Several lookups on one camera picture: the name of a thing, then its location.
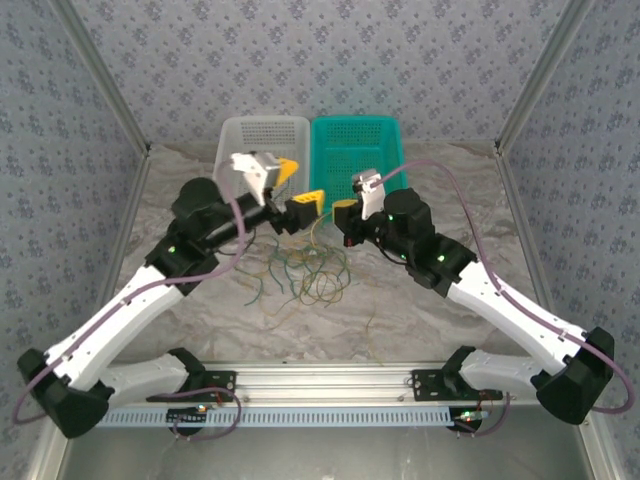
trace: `enclosure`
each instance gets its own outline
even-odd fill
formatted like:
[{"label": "enclosure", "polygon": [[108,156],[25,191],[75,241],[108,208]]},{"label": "enclosure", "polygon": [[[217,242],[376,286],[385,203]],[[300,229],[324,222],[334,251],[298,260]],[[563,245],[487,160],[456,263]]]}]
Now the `enclosure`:
[{"label": "enclosure", "polygon": [[[500,276],[572,323],[606,328],[637,383],[636,2],[7,0],[0,16],[1,478],[211,478],[211,469],[216,478],[640,475],[637,408],[571,427],[527,398],[486,440],[402,425],[246,428],[196,446],[159,428],[96,428],[67,441],[49,420],[11,422],[24,387],[20,354],[65,338],[129,281],[166,232],[182,185],[213,177],[223,122],[255,115],[397,119],[402,145],[381,143],[380,152],[400,147],[406,162],[450,168]],[[339,164],[300,174],[331,169]],[[407,180],[438,231],[474,250],[446,178],[422,168]],[[118,361],[185,347],[249,372],[242,388],[256,408],[298,391],[303,407],[329,408],[329,398],[404,401],[398,369],[440,365],[461,345],[522,353],[373,246],[343,249],[331,222],[306,237],[274,239],[267,226],[254,234],[239,269],[160,315]],[[304,273],[287,270],[309,242],[331,247],[315,293],[300,287]],[[292,372],[298,390],[268,393],[255,380]],[[375,379],[374,400],[364,377]],[[600,403],[625,395],[614,379]],[[283,452],[289,463],[276,469]],[[460,462],[464,455],[472,460]]]}]

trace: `metal floor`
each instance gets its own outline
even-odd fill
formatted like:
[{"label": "metal floor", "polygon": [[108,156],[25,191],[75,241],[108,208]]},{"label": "metal floor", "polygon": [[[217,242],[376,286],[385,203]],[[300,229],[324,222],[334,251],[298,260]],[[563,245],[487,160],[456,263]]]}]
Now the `metal floor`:
[{"label": "metal floor", "polygon": [[212,442],[165,428],[97,428],[71,441],[59,480],[594,478],[578,429],[516,406],[486,438],[445,428],[240,428]]}]

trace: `plastic basket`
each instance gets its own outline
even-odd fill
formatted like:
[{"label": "plastic basket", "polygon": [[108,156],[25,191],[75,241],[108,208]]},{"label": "plastic basket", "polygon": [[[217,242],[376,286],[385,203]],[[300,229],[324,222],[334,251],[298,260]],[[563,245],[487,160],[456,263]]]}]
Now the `plastic basket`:
[{"label": "plastic basket", "polygon": [[[325,191],[325,212],[333,202],[354,198],[351,177],[375,168],[385,174],[404,163],[398,122],[392,117],[319,117],[311,126],[311,190]],[[401,172],[385,183],[392,192],[407,188]]]},{"label": "plastic basket", "polygon": [[[309,148],[310,125],[309,120],[304,117],[231,117],[222,124],[213,179],[217,179],[220,165],[228,160],[232,153],[255,150],[295,160],[299,164],[298,171],[273,192],[275,203],[282,206],[291,196],[309,190]],[[235,197],[249,191],[242,174],[231,172],[230,169],[227,169],[225,174]]]}]

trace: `patterned wallpaper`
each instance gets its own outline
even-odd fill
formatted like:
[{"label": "patterned wallpaper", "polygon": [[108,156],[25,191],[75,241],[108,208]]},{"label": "patterned wallpaper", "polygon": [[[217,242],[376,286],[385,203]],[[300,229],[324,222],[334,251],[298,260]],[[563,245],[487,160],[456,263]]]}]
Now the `patterned wallpaper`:
[{"label": "patterned wallpaper", "polygon": [[234,115],[392,115],[493,139],[565,0],[74,0],[145,136]]},{"label": "patterned wallpaper", "polygon": [[[600,325],[640,390],[640,4],[596,2],[509,153],[559,313]],[[612,382],[605,401],[621,404]],[[640,408],[611,418],[640,478]]]},{"label": "patterned wallpaper", "polygon": [[138,156],[46,0],[0,8],[0,479],[39,426],[14,427],[16,360],[92,313]]}]

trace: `purple cable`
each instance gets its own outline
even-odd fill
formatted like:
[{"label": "purple cable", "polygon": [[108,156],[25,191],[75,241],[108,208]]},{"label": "purple cable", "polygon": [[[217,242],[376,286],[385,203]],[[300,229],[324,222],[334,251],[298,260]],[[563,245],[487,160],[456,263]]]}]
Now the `purple cable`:
[{"label": "purple cable", "polygon": [[504,397],[504,408],[502,409],[502,415],[500,415],[500,418],[498,419],[498,421],[493,427],[488,428],[480,433],[477,433],[469,425],[465,425],[462,422],[453,422],[453,423],[455,423],[459,427],[469,430],[470,433],[463,433],[463,435],[468,435],[470,437],[486,437],[487,435],[491,435],[493,432],[495,432],[500,427],[502,427],[504,422],[507,420],[507,417],[509,416],[510,411],[511,411],[511,395],[509,395],[509,392],[506,392]]},{"label": "purple cable", "polygon": [[382,177],[380,180],[373,182],[371,186],[377,187],[378,185],[381,185],[382,183],[386,182],[391,177],[393,177],[394,175],[397,175],[401,171],[406,170],[408,168],[417,167],[420,165],[429,165],[429,166],[433,166],[440,169],[447,175],[447,177],[453,184],[453,188],[456,190],[456,193],[460,198],[460,203],[462,204],[462,208],[464,209],[464,214],[467,216],[467,220],[469,221],[469,226],[471,227],[471,232],[473,233],[473,237],[476,241],[476,245],[478,246],[478,254],[480,256],[480,260],[482,261],[482,265],[484,266],[484,269],[487,272],[487,275],[489,276],[489,280],[491,281],[494,288],[498,291],[498,293],[500,293],[514,308],[516,308],[519,312],[525,314],[534,322],[538,323],[539,325],[542,325],[548,330],[551,330],[553,333],[555,333],[558,336],[563,336],[564,338],[567,338],[568,340],[572,341],[576,345],[587,350],[589,353],[595,355],[597,358],[602,360],[608,367],[610,367],[616,373],[616,375],[618,375],[618,377],[620,377],[620,379],[622,380],[622,383],[627,389],[627,401],[620,407],[614,407],[614,408],[593,407],[592,410],[594,412],[606,413],[610,415],[624,413],[631,410],[631,408],[633,407],[633,404],[636,401],[636,394],[635,394],[635,391],[633,390],[633,385],[631,383],[631,380],[624,373],[624,371],[622,370],[622,367],[620,367],[616,362],[611,360],[609,357],[607,357],[604,353],[602,353],[597,348],[589,345],[588,343],[583,342],[582,339],[574,335],[565,333],[561,328],[556,327],[555,325],[547,322],[543,318],[538,317],[535,313],[527,310],[525,307],[520,305],[515,298],[513,298],[511,295],[509,295],[509,293],[505,292],[502,289],[502,286],[500,285],[500,282],[498,281],[496,274],[491,268],[489,259],[487,258],[487,254],[484,250],[484,245],[480,237],[480,232],[478,231],[478,228],[476,227],[476,224],[473,221],[473,218],[471,218],[471,210],[469,208],[469,205],[467,204],[467,201],[464,198],[462,189],[460,188],[460,185],[458,184],[458,181],[456,180],[456,178],[453,176],[453,173],[451,173],[451,171],[447,167],[433,160],[416,160],[415,162],[405,163],[399,167],[394,168],[389,173],[387,173],[384,177]]},{"label": "purple cable", "polygon": [[[222,165],[226,166],[230,164],[230,161],[224,162]],[[246,230],[244,227],[244,219],[242,218],[242,211],[240,210],[240,205],[233,197],[231,193],[231,189],[228,188],[228,184],[226,182],[226,178],[222,173],[223,169],[220,169],[220,173],[218,175],[218,187],[222,191],[223,197],[229,199],[229,205],[231,206],[231,211],[233,212],[233,216],[236,220],[236,228],[238,229],[238,249],[236,250],[235,255],[231,258],[231,260],[225,264],[223,267],[213,270],[209,273],[203,273],[201,275],[193,275],[191,277],[179,277],[179,278],[165,278],[164,280],[158,280],[156,282],[148,283],[147,285],[143,285],[142,287],[134,290],[132,293],[127,295],[122,299],[122,301],[115,304],[111,307],[100,319],[94,323],[90,328],[87,329],[82,335],[80,335],[75,342],[71,344],[71,346],[65,350],[65,352],[57,358],[45,368],[43,368],[31,381],[27,384],[27,387],[18,397],[18,401],[16,402],[15,407],[13,408],[13,412],[11,414],[11,419],[14,425],[26,425],[31,422],[35,422],[44,417],[43,414],[35,415],[29,418],[19,418],[20,409],[24,404],[27,396],[31,393],[31,391],[38,385],[44,377],[49,375],[55,368],[58,367],[62,363],[62,359],[65,357],[69,357],[82,343],[89,338],[96,330],[98,330],[104,323],[109,320],[118,310],[120,310],[125,304],[128,304],[136,298],[138,295],[143,294],[144,292],[151,290],[152,288],[159,287],[161,285],[176,285],[179,283],[194,283],[194,282],[202,282],[204,280],[209,280],[212,278],[219,277],[220,275],[228,272],[233,267],[235,267],[240,261],[240,257],[244,253],[244,242],[246,239]]]},{"label": "purple cable", "polygon": [[240,403],[240,399],[238,398],[238,396],[233,393],[231,390],[227,389],[227,388],[222,388],[222,387],[207,387],[207,388],[201,388],[199,390],[191,390],[189,392],[180,392],[180,393],[166,393],[163,395],[156,395],[156,397],[158,398],[186,398],[186,397],[192,397],[194,395],[199,395],[201,393],[224,393],[225,395],[229,395],[231,398],[233,398],[233,401],[236,402],[236,405],[238,406],[238,413],[236,413],[236,416],[233,419],[233,422],[231,423],[231,425],[229,425],[227,428],[225,428],[224,430],[222,430],[221,432],[218,433],[212,433],[211,435],[202,435],[202,436],[198,436],[198,437],[188,437],[186,435],[182,435],[178,432],[178,424],[180,423],[180,420],[182,420],[182,418],[184,417],[184,415],[180,415],[178,418],[176,418],[175,422],[173,422],[173,433],[175,434],[175,436],[177,438],[181,438],[183,440],[186,440],[188,442],[202,442],[205,440],[216,440],[218,438],[224,437],[225,435],[229,435],[231,432],[233,432],[237,427],[238,424],[240,423],[240,419],[242,418],[242,404]]}]

